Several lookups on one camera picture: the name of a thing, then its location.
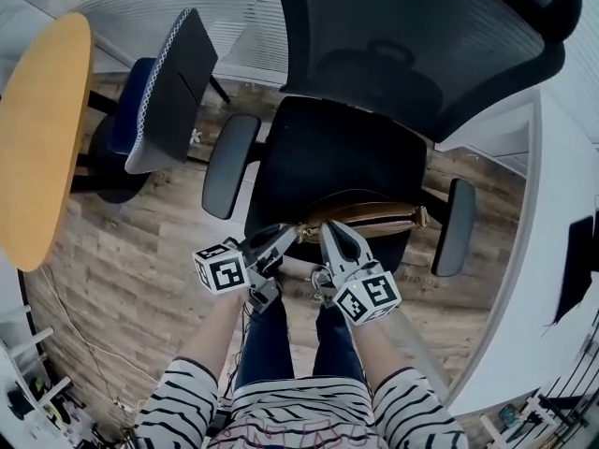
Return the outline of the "white desk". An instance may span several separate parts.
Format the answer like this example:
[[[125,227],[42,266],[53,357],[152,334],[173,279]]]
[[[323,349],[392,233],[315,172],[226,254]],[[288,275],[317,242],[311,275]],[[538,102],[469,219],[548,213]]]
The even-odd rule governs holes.
[[[528,132],[519,227],[487,327],[449,388],[455,416],[485,411],[563,375],[599,311],[599,275],[582,301],[554,320],[571,224],[599,204],[599,151],[545,92],[533,88],[491,106],[436,144],[482,151],[484,141]]]

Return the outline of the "black mesh office chair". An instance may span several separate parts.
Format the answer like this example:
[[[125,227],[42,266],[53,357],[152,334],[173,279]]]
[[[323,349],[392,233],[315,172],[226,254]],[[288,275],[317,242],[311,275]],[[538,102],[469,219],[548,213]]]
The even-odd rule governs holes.
[[[259,119],[229,118],[211,154],[202,206],[225,220],[258,163],[244,232],[302,224],[331,203],[404,202],[442,230],[432,264],[458,274],[475,190],[422,186],[429,143],[492,105],[556,76],[582,0],[281,0],[284,99],[264,142]]]

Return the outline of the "person's right forearm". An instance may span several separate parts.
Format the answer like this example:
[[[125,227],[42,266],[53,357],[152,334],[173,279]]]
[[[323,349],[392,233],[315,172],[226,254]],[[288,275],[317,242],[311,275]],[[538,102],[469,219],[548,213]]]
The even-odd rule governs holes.
[[[412,371],[418,379],[424,378],[411,366],[410,361],[378,322],[352,326],[351,333],[366,379],[373,391],[397,373]]]

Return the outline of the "person's left leg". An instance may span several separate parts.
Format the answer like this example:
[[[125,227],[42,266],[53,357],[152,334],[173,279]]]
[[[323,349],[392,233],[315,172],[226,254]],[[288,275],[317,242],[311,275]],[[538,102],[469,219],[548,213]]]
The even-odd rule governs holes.
[[[263,312],[251,313],[235,389],[294,377],[285,305],[278,296]]]

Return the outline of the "black cloth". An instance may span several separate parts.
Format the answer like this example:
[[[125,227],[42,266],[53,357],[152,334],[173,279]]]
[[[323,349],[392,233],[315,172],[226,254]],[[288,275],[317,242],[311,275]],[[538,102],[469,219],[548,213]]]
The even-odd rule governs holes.
[[[594,217],[588,216],[569,226],[565,256],[557,265],[548,266],[552,284],[558,281],[557,270],[562,269],[558,302],[553,319],[548,327],[556,326],[563,317],[577,307],[592,285],[592,273],[599,271]]]

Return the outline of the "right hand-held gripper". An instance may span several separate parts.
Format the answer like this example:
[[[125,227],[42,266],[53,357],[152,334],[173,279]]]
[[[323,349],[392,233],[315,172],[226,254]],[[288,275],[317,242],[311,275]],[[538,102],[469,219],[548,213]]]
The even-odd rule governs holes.
[[[338,221],[323,223],[320,248],[332,279],[340,272],[350,274],[337,285],[332,301],[353,326],[384,317],[402,302],[392,273],[373,261],[367,240],[354,228]]]

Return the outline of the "white shelf rack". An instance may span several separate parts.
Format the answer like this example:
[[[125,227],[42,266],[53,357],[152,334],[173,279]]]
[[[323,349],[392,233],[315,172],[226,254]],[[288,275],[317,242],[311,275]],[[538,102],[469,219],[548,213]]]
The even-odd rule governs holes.
[[[69,387],[62,378],[52,384],[37,346],[53,334],[51,327],[30,328],[29,305],[0,312],[0,436],[12,449],[73,449],[65,425],[53,423],[51,400]]]

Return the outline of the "grey-backed blue chair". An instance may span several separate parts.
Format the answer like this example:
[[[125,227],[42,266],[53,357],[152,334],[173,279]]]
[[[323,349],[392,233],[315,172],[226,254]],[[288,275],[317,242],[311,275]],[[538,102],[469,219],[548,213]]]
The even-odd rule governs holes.
[[[197,113],[207,88],[230,99],[212,72],[217,53],[194,7],[176,18],[160,52],[138,59],[117,100],[95,91],[91,109],[104,113],[86,154],[76,166],[73,194],[97,194],[121,204],[133,198],[149,176],[187,159]]]

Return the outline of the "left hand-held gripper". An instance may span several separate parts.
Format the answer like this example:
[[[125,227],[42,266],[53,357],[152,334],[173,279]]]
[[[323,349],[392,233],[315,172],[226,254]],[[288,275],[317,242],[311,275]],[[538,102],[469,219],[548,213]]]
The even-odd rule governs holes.
[[[242,243],[227,238],[192,254],[198,278],[215,296],[247,290],[251,305],[263,312],[279,296],[272,268],[298,237],[292,224],[271,224]]]

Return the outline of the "person's right leg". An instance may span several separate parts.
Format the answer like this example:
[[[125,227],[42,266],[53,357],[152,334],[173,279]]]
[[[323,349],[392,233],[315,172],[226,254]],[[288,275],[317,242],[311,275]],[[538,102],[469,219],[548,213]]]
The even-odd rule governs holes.
[[[319,344],[313,376],[348,378],[364,384],[362,367],[342,312],[336,306],[321,305],[315,327]]]

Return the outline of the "person's leg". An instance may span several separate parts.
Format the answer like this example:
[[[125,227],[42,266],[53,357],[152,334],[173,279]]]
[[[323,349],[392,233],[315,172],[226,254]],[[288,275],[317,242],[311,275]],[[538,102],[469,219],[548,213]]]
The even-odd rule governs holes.
[[[362,367],[342,312],[336,306],[321,305],[315,327],[319,344],[313,376],[348,378],[364,384]]]
[[[263,312],[251,313],[235,389],[294,377],[285,305],[278,296]]]

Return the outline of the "brown leather handbag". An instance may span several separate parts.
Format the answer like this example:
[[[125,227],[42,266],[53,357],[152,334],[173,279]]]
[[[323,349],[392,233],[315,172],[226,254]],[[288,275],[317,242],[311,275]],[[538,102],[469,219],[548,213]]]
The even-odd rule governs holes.
[[[429,214],[421,205],[389,200],[366,190],[346,190],[321,198],[306,209],[298,242],[318,243],[320,227],[328,220],[351,227],[365,239],[375,239],[424,228]]]

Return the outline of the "round wooden table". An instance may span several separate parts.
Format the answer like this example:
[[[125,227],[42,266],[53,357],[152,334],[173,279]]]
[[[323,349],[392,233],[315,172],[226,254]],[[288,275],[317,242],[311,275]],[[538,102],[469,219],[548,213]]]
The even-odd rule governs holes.
[[[46,26],[0,97],[0,249],[23,272],[51,253],[80,149],[94,67],[80,13]]]

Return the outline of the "striped white shirt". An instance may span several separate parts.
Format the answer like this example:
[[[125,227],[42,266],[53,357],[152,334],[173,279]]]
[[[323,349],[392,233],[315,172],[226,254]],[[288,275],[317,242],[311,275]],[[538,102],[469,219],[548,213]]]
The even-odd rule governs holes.
[[[207,431],[218,404],[213,374],[175,358],[139,413],[139,449],[468,449],[464,430],[411,367],[371,393],[349,378],[248,384],[233,394],[228,425]]]

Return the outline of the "grey sneaker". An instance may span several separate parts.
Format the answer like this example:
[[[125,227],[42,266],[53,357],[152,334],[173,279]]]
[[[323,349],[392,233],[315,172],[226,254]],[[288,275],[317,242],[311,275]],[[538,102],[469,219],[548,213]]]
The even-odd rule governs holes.
[[[311,274],[310,282],[314,289],[313,300],[324,308],[333,307],[333,298],[337,289],[332,282],[329,269],[322,265],[316,266]]]

